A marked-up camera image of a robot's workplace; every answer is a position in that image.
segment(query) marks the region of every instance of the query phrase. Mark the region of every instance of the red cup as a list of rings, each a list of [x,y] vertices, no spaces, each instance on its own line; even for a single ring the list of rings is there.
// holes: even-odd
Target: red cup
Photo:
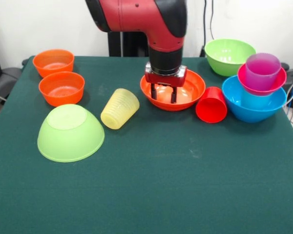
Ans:
[[[227,106],[220,88],[209,87],[195,108],[196,115],[206,123],[218,123],[227,115]]]

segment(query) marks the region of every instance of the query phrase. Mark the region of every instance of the pink bowl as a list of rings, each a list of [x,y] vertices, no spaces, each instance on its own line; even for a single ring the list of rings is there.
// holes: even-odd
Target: pink bowl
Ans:
[[[243,64],[239,70],[238,70],[238,78],[242,86],[245,88],[246,91],[248,91],[250,94],[257,95],[257,96],[266,96],[269,94],[272,94],[273,92],[280,89],[284,83],[287,81],[287,73],[283,68],[279,71],[277,78],[275,79],[271,89],[269,90],[255,90],[251,89],[248,86],[246,86],[246,65]]]

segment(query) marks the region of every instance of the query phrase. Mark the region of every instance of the purple cup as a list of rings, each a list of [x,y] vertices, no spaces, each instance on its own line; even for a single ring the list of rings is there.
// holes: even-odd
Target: purple cup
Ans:
[[[257,91],[271,89],[279,71],[281,63],[271,54],[259,53],[252,55],[246,61],[246,85]]]

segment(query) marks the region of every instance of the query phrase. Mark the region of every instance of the upside-down green bowl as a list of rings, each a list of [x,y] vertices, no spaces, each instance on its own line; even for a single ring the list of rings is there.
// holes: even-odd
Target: upside-down green bowl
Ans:
[[[38,135],[38,149],[55,162],[75,162],[94,154],[105,138],[101,123],[88,110],[67,104],[53,109]]]
[[[215,39],[205,46],[207,60],[215,73],[230,77],[238,73],[238,69],[255,49],[241,40]]]

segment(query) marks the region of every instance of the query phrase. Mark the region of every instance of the white wall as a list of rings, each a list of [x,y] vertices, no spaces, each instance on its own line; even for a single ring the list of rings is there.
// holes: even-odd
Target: white wall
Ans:
[[[95,25],[85,0],[0,0],[0,64],[62,48],[75,55],[108,56],[107,34]]]
[[[184,56],[199,56],[204,38],[204,0],[187,2]],[[209,30],[211,0],[207,2]],[[212,31],[215,38],[244,40],[257,52],[272,53],[293,68],[293,0],[214,0]]]
[[[187,2],[184,56],[193,57],[203,45],[204,0]],[[293,0],[214,0],[212,29],[215,38],[244,40],[293,68]],[[0,0],[2,67],[20,67],[23,59],[57,47],[75,55],[108,56],[107,34],[97,29],[84,0]]]

